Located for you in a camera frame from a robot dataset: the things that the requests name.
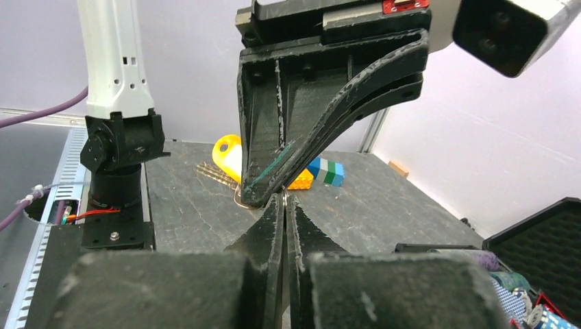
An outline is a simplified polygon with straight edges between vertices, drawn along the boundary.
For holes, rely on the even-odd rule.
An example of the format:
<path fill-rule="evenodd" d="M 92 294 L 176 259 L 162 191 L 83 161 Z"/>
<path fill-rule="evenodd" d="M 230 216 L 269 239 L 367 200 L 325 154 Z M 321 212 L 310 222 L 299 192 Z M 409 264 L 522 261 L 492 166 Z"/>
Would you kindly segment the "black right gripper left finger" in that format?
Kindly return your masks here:
<path fill-rule="evenodd" d="M 47 328 L 274 328 L 282 198 L 219 253 L 99 252 L 64 277 Z"/>

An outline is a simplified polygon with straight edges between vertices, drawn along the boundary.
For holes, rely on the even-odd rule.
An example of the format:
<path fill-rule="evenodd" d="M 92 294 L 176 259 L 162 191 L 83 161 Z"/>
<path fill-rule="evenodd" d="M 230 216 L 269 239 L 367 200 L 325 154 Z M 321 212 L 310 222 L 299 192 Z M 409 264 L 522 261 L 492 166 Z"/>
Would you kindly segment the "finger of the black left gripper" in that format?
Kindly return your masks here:
<path fill-rule="evenodd" d="M 324 45 L 306 38 L 245 49 L 239 57 L 237 92 L 243 146 L 242 202 L 261 207 L 276 160 L 293 138 L 305 141 L 327 117 L 325 108 L 350 82 L 385 86 L 422 73 L 429 34 L 412 29 L 396 34 Z"/>
<path fill-rule="evenodd" d="M 379 110 L 417 99 L 422 85 L 422 73 L 402 77 L 382 87 L 378 83 L 348 83 L 326 106 L 325 120 L 300 134 L 305 141 L 293 138 L 283 149 L 284 157 L 276 160 L 278 168 L 272 170 L 272 177 L 267 180 L 267 194 L 289 186 L 310 161 L 355 122 Z"/>

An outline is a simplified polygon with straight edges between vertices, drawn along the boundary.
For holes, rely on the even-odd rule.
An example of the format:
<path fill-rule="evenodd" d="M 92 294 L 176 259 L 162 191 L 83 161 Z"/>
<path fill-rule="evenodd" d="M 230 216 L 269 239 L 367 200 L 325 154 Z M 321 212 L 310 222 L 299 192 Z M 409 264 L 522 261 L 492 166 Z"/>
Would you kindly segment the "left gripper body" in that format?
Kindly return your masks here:
<path fill-rule="evenodd" d="M 246 48 L 315 38 L 324 45 L 430 29 L 429 1 L 252 1 L 235 16 Z"/>

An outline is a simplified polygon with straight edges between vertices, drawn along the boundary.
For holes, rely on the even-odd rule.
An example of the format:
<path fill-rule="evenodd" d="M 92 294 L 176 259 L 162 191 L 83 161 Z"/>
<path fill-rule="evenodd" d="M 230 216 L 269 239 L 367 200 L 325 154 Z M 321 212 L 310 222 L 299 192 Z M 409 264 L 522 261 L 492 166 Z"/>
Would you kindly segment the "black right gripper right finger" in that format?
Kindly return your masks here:
<path fill-rule="evenodd" d="M 286 201 L 293 328 L 508 328 L 489 275 L 465 256 L 351 254 Z"/>

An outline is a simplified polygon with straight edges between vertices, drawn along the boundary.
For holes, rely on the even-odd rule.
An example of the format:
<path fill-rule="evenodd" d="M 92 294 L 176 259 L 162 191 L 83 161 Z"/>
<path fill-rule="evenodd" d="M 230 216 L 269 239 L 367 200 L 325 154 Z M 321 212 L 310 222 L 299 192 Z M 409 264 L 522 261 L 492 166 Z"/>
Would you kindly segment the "yellow key tag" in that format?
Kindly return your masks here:
<path fill-rule="evenodd" d="M 212 149 L 212 160 L 236 183 L 241 183 L 243 150 L 239 136 L 229 134 L 221 137 Z"/>

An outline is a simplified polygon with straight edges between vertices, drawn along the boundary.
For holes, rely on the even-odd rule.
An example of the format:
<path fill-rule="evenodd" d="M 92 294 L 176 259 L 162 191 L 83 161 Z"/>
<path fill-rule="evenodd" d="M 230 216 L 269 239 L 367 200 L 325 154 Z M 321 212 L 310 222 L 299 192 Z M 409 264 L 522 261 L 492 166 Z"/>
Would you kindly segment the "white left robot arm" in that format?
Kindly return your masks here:
<path fill-rule="evenodd" d="M 81 163 L 100 192 L 165 156 L 162 118 L 145 74 L 135 1 L 79 1 L 88 66 Z M 236 80 L 240 196 L 263 206 L 355 122 L 421 94 L 428 1 L 253 1 L 236 13 L 243 50 Z"/>

